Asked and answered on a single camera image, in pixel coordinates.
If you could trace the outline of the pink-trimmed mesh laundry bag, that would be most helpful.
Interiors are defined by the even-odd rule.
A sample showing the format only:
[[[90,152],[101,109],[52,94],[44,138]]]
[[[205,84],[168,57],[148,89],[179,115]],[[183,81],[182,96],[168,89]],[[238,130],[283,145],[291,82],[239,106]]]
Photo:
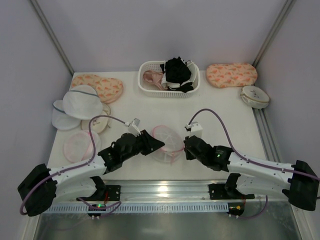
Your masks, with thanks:
[[[151,135],[164,143],[164,146],[151,154],[153,159],[170,165],[179,159],[184,151],[184,143],[176,131],[165,125],[158,125],[152,129]]]

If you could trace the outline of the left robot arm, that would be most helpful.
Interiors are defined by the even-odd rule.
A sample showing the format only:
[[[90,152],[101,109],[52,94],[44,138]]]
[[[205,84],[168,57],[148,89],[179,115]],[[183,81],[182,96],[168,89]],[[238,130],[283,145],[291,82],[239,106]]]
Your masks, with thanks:
[[[101,176],[121,168],[124,161],[136,155],[147,156],[164,145],[164,142],[142,130],[137,136],[124,133],[86,161],[58,168],[39,164],[17,187],[22,200],[20,214],[34,217],[52,204],[69,199],[96,201],[105,191]]]

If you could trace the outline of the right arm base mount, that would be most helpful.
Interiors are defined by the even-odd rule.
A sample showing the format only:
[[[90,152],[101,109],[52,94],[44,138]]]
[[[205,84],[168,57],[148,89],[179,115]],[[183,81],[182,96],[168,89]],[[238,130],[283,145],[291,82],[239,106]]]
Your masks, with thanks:
[[[208,185],[210,200],[240,200],[242,194],[235,187],[226,183],[212,183]]]

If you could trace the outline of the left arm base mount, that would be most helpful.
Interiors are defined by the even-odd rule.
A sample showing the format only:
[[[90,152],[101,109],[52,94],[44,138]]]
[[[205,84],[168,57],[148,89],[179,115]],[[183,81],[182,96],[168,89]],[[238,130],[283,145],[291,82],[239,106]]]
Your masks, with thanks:
[[[121,196],[120,185],[106,185],[104,188],[96,190],[91,196],[86,197],[87,201],[119,201]]]

